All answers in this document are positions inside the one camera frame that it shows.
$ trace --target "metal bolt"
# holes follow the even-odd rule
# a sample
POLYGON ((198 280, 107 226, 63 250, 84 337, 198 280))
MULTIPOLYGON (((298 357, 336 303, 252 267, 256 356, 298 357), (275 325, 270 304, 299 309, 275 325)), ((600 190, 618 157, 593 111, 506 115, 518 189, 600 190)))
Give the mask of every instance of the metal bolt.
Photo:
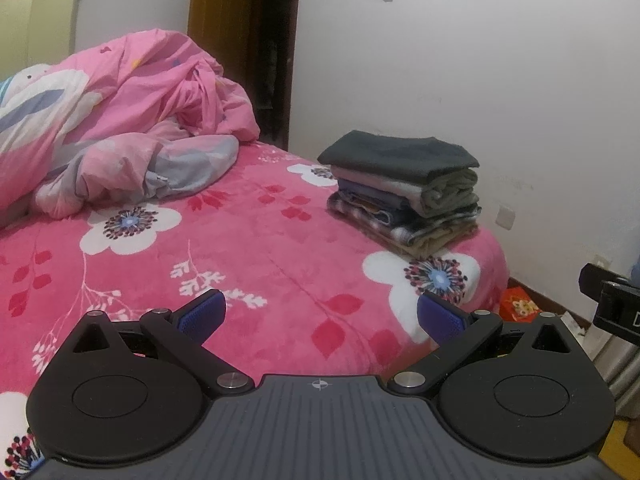
POLYGON ((400 372, 394 377, 396 384, 404 388, 417 388, 422 386, 425 380, 424 375, 418 372, 400 372))
POLYGON ((242 372, 227 372, 218 377, 218 386, 228 388, 229 390, 237 390, 249 383, 249 377, 242 372))

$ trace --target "folded towel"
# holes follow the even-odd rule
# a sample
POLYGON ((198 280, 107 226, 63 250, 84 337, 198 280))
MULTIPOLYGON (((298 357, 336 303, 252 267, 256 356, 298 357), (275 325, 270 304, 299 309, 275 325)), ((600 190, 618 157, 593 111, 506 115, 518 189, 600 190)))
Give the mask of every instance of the folded towel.
POLYGON ((385 226, 382 222, 367 214, 361 208, 345 202, 340 197, 340 192, 333 193, 326 203, 327 209, 337 211, 356 219, 359 224, 366 226, 371 231, 382 235, 385 238, 394 240, 401 246, 411 247, 419 240, 426 237, 438 229, 446 229, 460 224, 472 223, 478 218, 482 209, 477 206, 462 208, 445 216, 425 220, 420 218, 417 221, 408 222, 396 227, 385 226))
POLYGON ((321 153, 318 161, 416 184, 425 184, 436 175, 479 166, 462 146, 435 137, 400 139, 357 130, 334 142, 321 153))
POLYGON ((338 191, 345 202, 363 209, 386 226, 419 218, 409 201, 401 196, 341 178, 338 179, 338 191))
POLYGON ((439 216, 443 213, 467 207, 478 202, 474 193, 474 186, 478 182, 478 175, 473 170, 457 170, 442 174, 426 184, 413 184, 386 176, 360 171, 345 170, 332 166, 331 172, 339 182, 348 181, 361 184, 360 194, 372 197, 370 190, 374 190, 377 197, 384 197, 394 204, 405 204, 408 201, 411 208, 423 218, 439 216))
POLYGON ((437 227, 430 232, 414 236, 410 240, 411 243, 407 245, 404 243, 406 238, 403 236, 405 231, 402 228, 400 230, 385 228, 375 219, 368 218, 361 209, 350 206, 335 195, 336 193, 329 198, 327 203, 329 210, 344 215, 354 226, 359 227, 367 236, 382 243, 389 250, 408 254, 414 258, 427 258, 456 238, 471 234, 478 228, 474 220, 465 219, 460 223, 437 227))

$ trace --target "dark gray folded cloth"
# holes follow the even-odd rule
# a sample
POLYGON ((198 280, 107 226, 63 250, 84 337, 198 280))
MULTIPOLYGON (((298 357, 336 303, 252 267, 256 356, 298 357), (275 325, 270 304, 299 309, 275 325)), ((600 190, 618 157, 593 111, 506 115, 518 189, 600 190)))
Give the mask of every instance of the dark gray folded cloth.
POLYGON ((423 184, 443 173, 477 168, 478 161, 462 146, 435 137, 401 139, 353 130, 318 157, 331 164, 423 184))

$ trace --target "pink bedsheet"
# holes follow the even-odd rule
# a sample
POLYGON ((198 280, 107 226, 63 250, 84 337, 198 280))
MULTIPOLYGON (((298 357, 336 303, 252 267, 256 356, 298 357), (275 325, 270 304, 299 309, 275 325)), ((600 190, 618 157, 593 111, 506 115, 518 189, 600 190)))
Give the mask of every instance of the pink bedsheet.
POLYGON ((432 349, 415 312, 425 288, 497 306, 508 272, 489 231, 409 263, 326 211, 335 187, 256 142, 196 196, 0 232, 0 444, 25 434, 26 395, 87 310, 137 319, 218 288, 226 321, 205 346, 259 381, 404 367, 432 349))

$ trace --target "wooden door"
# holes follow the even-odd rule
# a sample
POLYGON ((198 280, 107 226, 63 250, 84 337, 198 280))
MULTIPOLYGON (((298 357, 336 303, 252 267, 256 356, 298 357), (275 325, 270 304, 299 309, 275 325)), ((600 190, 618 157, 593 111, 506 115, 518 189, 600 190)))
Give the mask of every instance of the wooden door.
POLYGON ((246 83, 251 18, 252 0, 191 0, 189 36, 240 84, 246 83))

